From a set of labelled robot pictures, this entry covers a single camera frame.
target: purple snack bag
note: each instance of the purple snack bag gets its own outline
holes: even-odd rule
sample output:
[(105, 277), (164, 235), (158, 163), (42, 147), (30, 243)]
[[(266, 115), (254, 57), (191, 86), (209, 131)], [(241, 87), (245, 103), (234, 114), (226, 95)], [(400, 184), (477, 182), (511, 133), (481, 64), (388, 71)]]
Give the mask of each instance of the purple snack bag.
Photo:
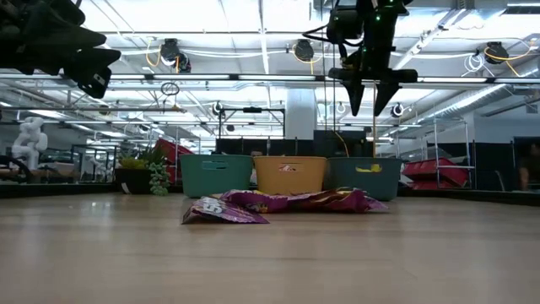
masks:
[(253, 191), (231, 190), (219, 199), (237, 204), (260, 214), (265, 214), (287, 211), (290, 197), (284, 195), (266, 195)]
[(259, 214), (237, 204), (224, 202), (216, 198), (201, 198), (184, 214), (182, 224), (197, 222), (224, 222), (240, 224), (268, 224)]
[(351, 188), (294, 196), (233, 190), (224, 194), (221, 199), (232, 204), (239, 204), (257, 213), (290, 211), (364, 213), (387, 209), (383, 203), (365, 196), (363, 191)]

